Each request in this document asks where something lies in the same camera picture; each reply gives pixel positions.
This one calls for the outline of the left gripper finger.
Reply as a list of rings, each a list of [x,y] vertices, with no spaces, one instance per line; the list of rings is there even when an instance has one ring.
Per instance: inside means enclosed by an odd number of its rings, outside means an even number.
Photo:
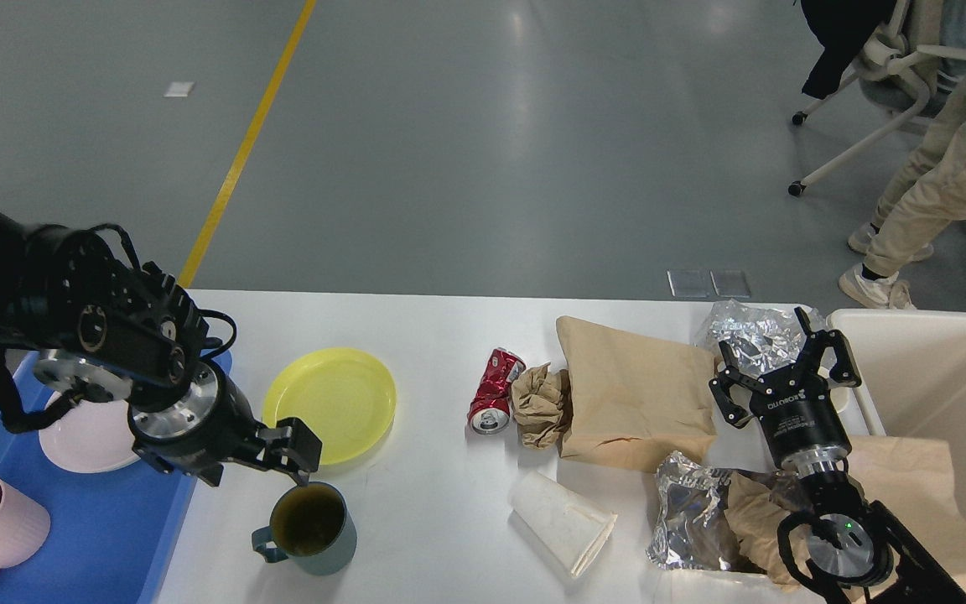
[[[243,471],[278,470],[278,463],[279,459],[269,460],[265,456],[229,456],[196,470],[195,478],[208,488],[218,488]]]
[[[279,471],[296,486],[308,486],[311,475],[319,470],[322,440],[298,417],[283,418],[275,427],[260,424],[257,437],[263,444],[258,459],[264,471]]]

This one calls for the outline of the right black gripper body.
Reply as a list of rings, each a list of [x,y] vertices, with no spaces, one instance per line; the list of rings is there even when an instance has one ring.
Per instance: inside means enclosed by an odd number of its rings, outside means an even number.
[[[810,450],[827,450],[835,460],[850,454],[852,446],[829,397],[827,379],[817,368],[800,376],[793,376],[791,368],[778,368],[761,381],[771,392],[753,393],[749,409],[759,419],[777,469],[794,471],[795,456]]]

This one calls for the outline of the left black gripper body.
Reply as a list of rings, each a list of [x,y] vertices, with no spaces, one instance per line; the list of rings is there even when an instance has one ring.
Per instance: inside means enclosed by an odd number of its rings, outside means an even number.
[[[244,393],[215,361],[203,361],[184,397],[164,410],[129,412],[132,451],[158,473],[181,474],[216,488],[223,463],[266,471],[261,422]]]

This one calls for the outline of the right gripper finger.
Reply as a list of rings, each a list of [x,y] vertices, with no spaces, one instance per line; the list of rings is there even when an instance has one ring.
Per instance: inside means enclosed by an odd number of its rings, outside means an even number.
[[[797,307],[794,313],[805,342],[793,364],[793,385],[802,386],[810,378],[820,378],[823,356],[826,351],[832,351],[834,363],[828,368],[828,383],[845,388],[861,386],[862,376],[852,358],[847,337],[835,329],[813,331],[809,314],[802,307]]]
[[[719,342],[719,351],[722,356],[722,368],[713,379],[710,379],[709,390],[713,394],[722,419],[731,427],[743,429],[751,420],[751,413],[733,401],[731,389],[739,386],[748,393],[762,393],[762,381],[740,370],[735,353],[727,341]]]

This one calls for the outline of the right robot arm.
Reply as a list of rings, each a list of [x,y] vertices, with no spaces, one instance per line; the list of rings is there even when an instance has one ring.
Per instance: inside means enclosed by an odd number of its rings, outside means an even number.
[[[758,421],[779,470],[792,471],[808,511],[778,524],[777,549],[788,573],[828,603],[860,588],[867,603],[966,603],[966,592],[879,501],[867,501],[848,473],[852,446],[831,389],[862,379],[847,337],[814,330],[795,310],[805,339],[793,363],[760,376],[741,371],[727,341],[709,381],[722,418],[743,428]]]

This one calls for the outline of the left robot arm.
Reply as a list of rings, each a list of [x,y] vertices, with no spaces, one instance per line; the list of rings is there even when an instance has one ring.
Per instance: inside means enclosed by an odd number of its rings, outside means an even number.
[[[268,427],[215,363],[202,309],[156,263],[141,263],[116,223],[25,226],[0,211],[0,420],[22,435],[81,402],[127,403],[132,451],[162,474],[217,487],[227,462],[306,486],[321,440],[299,418]]]

